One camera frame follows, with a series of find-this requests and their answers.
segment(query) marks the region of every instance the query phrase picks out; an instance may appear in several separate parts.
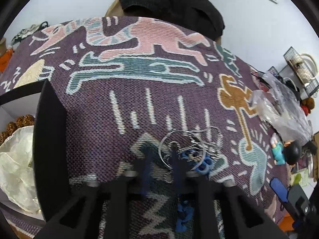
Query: clear plastic bag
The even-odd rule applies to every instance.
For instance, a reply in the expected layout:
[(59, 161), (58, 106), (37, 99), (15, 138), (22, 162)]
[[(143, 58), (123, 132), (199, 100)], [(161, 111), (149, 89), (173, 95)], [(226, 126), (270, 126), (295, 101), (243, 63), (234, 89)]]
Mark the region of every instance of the clear plastic bag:
[(25, 211), (37, 213), (32, 164), (33, 126), (17, 129), (0, 146), (0, 187), (10, 201)]
[(268, 121), (277, 130), (283, 141), (299, 140), (301, 145), (305, 145), (311, 140), (312, 127), (295, 95), (270, 72), (266, 72), (263, 79), (272, 87), (269, 93), (276, 100), (278, 110), (261, 90), (253, 91), (250, 97), (251, 106), (256, 107), (256, 112), (261, 120)]

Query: patterned blanket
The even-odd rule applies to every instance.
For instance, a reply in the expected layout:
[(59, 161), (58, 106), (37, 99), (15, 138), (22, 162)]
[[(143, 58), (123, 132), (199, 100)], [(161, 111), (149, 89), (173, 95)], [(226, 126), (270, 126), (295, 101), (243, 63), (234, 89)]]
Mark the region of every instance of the patterned blanket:
[[(217, 133), (209, 127), (219, 128), (223, 147), (209, 178), (233, 180), (275, 222), (282, 218), (269, 180), (287, 181), (287, 170), (274, 165), (273, 130), (248, 104), (257, 89), (250, 67), (227, 49), (150, 18), (74, 20), (24, 40), (1, 77), (0, 94), (45, 78), (67, 110), (71, 185), (112, 180), (133, 159), (154, 154), (151, 192), (130, 205), (130, 238), (192, 237), (191, 222), (186, 232), (175, 232), (177, 201), (157, 154), (173, 129), (208, 128), (202, 139), (214, 142)], [(218, 203), (216, 209), (223, 237)], [(7, 218), (31, 235), (38, 231)]]

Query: white wall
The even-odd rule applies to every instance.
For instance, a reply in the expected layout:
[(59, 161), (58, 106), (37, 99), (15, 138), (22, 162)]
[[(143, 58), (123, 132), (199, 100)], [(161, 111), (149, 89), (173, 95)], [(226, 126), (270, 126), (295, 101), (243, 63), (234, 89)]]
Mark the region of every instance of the white wall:
[(30, 0), (7, 29), (7, 45), (23, 28), (47, 21), (55, 25), (69, 20), (104, 17), (114, 0)]
[[(222, 45), (260, 71), (271, 66), (281, 70), (283, 54), (293, 46), (299, 53), (311, 54), (319, 63), (319, 38), (291, 2), (278, 0), (209, 0), (224, 18)], [(291, 73), (285, 71), (283, 76)], [(309, 114), (314, 133), (319, 131), (319, 98)]]

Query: black garment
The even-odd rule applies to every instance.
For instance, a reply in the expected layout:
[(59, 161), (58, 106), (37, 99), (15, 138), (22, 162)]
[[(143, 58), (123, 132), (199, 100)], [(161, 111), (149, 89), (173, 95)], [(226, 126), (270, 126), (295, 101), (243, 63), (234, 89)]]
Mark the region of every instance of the black garment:
[(208, 0), (120, 0), (125, 15), (164, 20), (216, 40), (224, 21)]

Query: open box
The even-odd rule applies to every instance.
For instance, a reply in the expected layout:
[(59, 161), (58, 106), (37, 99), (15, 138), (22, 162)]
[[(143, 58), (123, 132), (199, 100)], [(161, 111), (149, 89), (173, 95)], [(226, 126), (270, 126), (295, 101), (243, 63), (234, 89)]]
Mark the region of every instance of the open box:
[(65, 152), (66, 110), (47, 79), (20, 86), (0, 96), (0, 132), (9, 122), (26, 114), (35, 117), (32, 157), (41, 214), (24, 211), (9, 201), (1, 189), (0, 208), (36, 225), (41, 220), (48, 221), (70, 196)]

